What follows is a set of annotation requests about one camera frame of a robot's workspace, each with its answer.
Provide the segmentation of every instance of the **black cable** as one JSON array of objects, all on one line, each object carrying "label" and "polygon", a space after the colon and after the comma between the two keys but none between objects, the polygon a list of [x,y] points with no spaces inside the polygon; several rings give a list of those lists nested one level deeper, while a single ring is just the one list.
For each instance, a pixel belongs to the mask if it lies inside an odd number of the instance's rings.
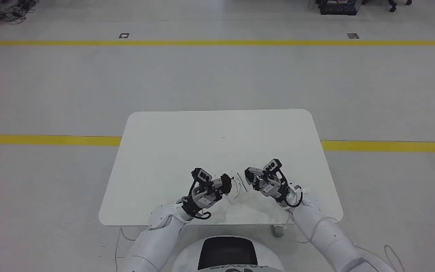
[{"label": "black cable", "polygon": [[201,219],[201,220],[206,220],[206,219],[209,219],[210,217],[211,217],[211,212],[209,212],[209,211],[206,211],[204,214],[207,214],[208,216],[193,216],[194,218],[196,218],[196,219]]},{"label": "black cable", "polygon": [[26,20],[26,14],[35,10],[33,7],[39,0],[19,0],[13,6],[0,10],[0,21],[8,24],[20,24]]},{"label": "black cable", "polygon": [[292,205],[292,204],[288,203],[287,199],[284,199],[284,202],[285,202],[285,204],[289,205],[290,207],[296,208],[302,203],[303,196],[304,196],[304,194],[302,193],[302,191],[300,191],[300,199],[296,205]]},{"label": "black cable", "polygon": [[195,187],[195,183],[196,183],[196,180],[193,180],[193,183],[192,183],[192,185],[191,185],[191,187],[190,187],[190,189],[189,189],[189,194],[188,194],[188,196],[190,196],[190,195],[192,194],[193,188]]},{"label": "black cable", "polygon": [[316,5],[315,1],[316,1],[316,0],[314,0],[313,7],[310,7],[311,0],[308,1],[308,9],[309,9],[309,10],[314,10],[314,7],[315,7],[315,5]]}]

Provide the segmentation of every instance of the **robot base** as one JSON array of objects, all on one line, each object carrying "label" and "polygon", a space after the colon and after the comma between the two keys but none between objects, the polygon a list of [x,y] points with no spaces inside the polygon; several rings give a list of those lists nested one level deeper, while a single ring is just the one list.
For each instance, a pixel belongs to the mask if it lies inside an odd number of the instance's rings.
[{"label": "robot base", "polygon": [[186,247],[171,272],[192,272],[219,265],[258,265],[284,271],[278,256],[261,243],[237,236],[214,236]]}]

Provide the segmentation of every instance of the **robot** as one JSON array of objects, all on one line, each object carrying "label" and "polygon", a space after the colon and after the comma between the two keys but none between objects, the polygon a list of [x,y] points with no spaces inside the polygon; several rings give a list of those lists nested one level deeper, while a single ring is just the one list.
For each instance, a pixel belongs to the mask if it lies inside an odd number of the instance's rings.
[{"label": "robot", "polygon": [[[254,190],[272,197],[286,210],[303,235],[337,272],[394,272],[375,256],[363,256],[350,238],[316,206],[317,199],[299,185],[288,183],[282,164],[273,159],[262,169],[248,167],[245,179]],[[143,231],[128,251],[122,272],[159,272],[177,242],[178,234],[193,218],[206,220],[210,208],[231,191],[227,174],[212,180],[200,168],[192,172],[193,184],[186,197],[175,204],[161,205],[150,216]],[[217,236],[202,239],[185,248],[176,258],[172,272],[284,272],[278,256],[266,246],[243,237]]]}]

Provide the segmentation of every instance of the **cable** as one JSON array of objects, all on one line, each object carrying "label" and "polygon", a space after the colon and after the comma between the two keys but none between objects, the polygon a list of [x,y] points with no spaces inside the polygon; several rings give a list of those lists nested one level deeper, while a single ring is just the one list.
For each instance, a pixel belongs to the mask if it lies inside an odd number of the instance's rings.
[{"label": "cable", "polygon": [[314,10],[314,7],[315,7],[315,5],[316,5],[316,3],[315,3],[315,2],[316,2],[316,0],[314,0],[314,4],[313,4],[313,7],[310,7],[310,4],[311,4],[311,0],[309,0],[309,1],[308,1],[308,9],[309,9],[309,10]]},{"label": "cable", "polygon": [[204,214],[207,214],[208,216],[193,216],[196,219],[200,219],[200,220],[206,220],[209,219],[211,217],[211,212],[210,211],[206,211]]},{"label": "cable", "polygon": [[121,228],[121,234],[122,234],[122,236],[123,236],[123,238],[124,238],[125,240],[136,241],[136,239],[127,238],[127,237],[125,236],[125,234],[124,234],[124,230],[123,230],[122,228]]},{"label": "cable", "polygon": [[240,188],[239,188],[239,186],[237,185],[237,182],[234,180],[234,177],[232,177],[231,181],[234,182],[234,183],[236,184],[236,189],[237,189],[237,196],[232,200],[232,201],[234,201],[234,200],[236,200],[236,198],[239,196],[239,194],[240,194],[240,190],[242,189],[242,185],[240,185]]},{"label": "cable", "polygon": [[26,20],[26,14],[32,13],[33,7],[39,0],[19,0],[12,5],[0,11],[0,20],[8,24],[20,24]]},{"label": "cable", "polygon": [[290,207],[292,207],[292,208],[296,208],[296,207],[298,207],[298,206],[302,203],[302,199],[303,199],[303,197],[304,197],[304,194],[302,193],[302,191],[300,191],[300,198],[299,198],[299,201],[298,201],[298,203],[297,203],[296,205],[292,205],[292,204],[288,203],[288,202],[287,202],[287,199],[284,199],[284,202],[285,202],[285,204],[287,204],[288,206],[290,206]]},{"label": "cable", "polygon": [[243,183],[242,177],[239,175],[239,172],[237,172],[237,175],[239,176],[239,179],[240,179],[240,181],[242,182],[242,185],[243,185],[245,191],[247,192],[247,189],[246,189],[246,187],[245,187],[245,184]]},{"label": "cable", "polygon": [[405,272],[405,268],[403,268],[403,264],[402,261],[399,259],[399,256],[397,256],[397,254],[394,252],[393,248],[390,247],[389,245],[384,245],[383,246],[383,251],[385,252],[385,256],[387,257],[388,262],[390,263],[390,265],[393,267],[394,270],[397,271],[397,269],[395,268],[395,266],[393,265],[392,261],[389,259],[389,256],[387,254],[387,248],[389,248],[389,250],[391,250],[391,252],[394,254],[394,256],[396,257],[396,259],[399,261],[399,265],[400,267],[402,267],[402,271]]},{"label": "cable", "polygon": [[[335,219],[335,218],[333,218],[333,217],[330,217],[330,216],[325,216],[325,217],[323,217],[322,219],[320,219],[319,221],[317,221],[317,223],[316,223],[316,225],[314,226],[313,232],[311,233],[311,236],[310,236],[309,239],[307,239],[306,241],[303,241],[303,242],[300,242],[300,241],[297,241],[297,240],[296,240],[296,242],[297,242],[297,243],[310,243],[310,242],[313,240],[313,238],[314,238],[315,231],[316,231],[317,227],[319,226],[320,222],[322,222],[322,221],[325,220],[325,219],[331,219],[331,220],[333,220],[333,221],[339,223],[339,221],[338,221],[337,219]],[[343,229],[343,228],[342,228],[342,230],[343,230],[344,233],[346,234],[347,238],[349,238],[349,240],[351,241],[351,243],[352,243],[352,245],[353,245],[354,247],[359,248],[359,249],[361,249],[361,250],[364,250],[365,252],[368,252],[368,253],[370,253],[370,254],[376,256],[379,260],[382,260],[382,258],[379,257],[377,254],[371,252],[370,250],[367,250],[366,248],[362,248],[362,247],[360,247],[360,246],[354,244],[353,241],[352,241],[352,239],[350,238],[349,234],[346,232],[346,230]],[[392,267],[392,269],[393,269],[395,272],[398,272],[397,268],[393,265],[392,261],[389,259],[389,256],[388,256],[388,254],[387,254],[387,248],[389,248],[389,249],[391,250],[391,252],[392,252],[392,253],[394,254],[394,256],[397,258],[397,260],[398,260],[398,262],[399,262],[399,264],[400,264],[400,267],[402,268],[402,271],[405,272],[405,269],[404,269],[404,267],[403,267],[402,261],[399,259],[399,256],[397,255],[397,253],[394,252],[393,248],[392,248],[390,245],[384,245],[383,249],[384,249],[384,252],[385,252],[385,256],[386,256],[387,259],[388,259],[388,263],[389,263],[389,265]]]},{"label": "cable", "polygon": [[115,246],[115,266],[116,266],[115,272],[118,272],[118,260],[116,260],[116,258],[118,257],[118,244],[120,243],[121,232],[122,232],[122,228],[120,228],[120,233],[118,234],[118,239],[116,240],[116,246]]}]

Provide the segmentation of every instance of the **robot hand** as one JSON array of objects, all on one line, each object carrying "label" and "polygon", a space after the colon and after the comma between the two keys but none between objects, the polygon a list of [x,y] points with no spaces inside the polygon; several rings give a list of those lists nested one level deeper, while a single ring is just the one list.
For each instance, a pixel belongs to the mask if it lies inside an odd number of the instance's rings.
[{"label": "robot hand", "polygon": [[202,209],[208,209],[222,199],[222,195],[228,195],[231,191],[231,179],[227,174],[220,178],[211,180],[211,175],[201,168],[192,171],[193,184],[190,187],[189,195],[181,198],[183,210],[193,218],[208,219],[211,214],[206,211],[206,216],[199,216],[197,213]]},{"label": "robot hand", "polygon": [[211,175],[201,168],[192,172],[194,178],[189,194],[172,205],[159,205],[150,216],[150,228],[143,231],[132,245],[125,258],[123,272],[158,272],[168,261],[178,239],[178,234],[193,218],[207,219],[199,212],[222,199],[231,191],[231,179],[223,174],[211,180]]},{"label": "robot hand", "polygon": [[264,196],[273,197],[283,208],[298,207],[303,200],[301,187],[288,184],[281,167],[282,164],[277,158],[271,160],[263,169],[248,167],[245,170],[246,181]]}]

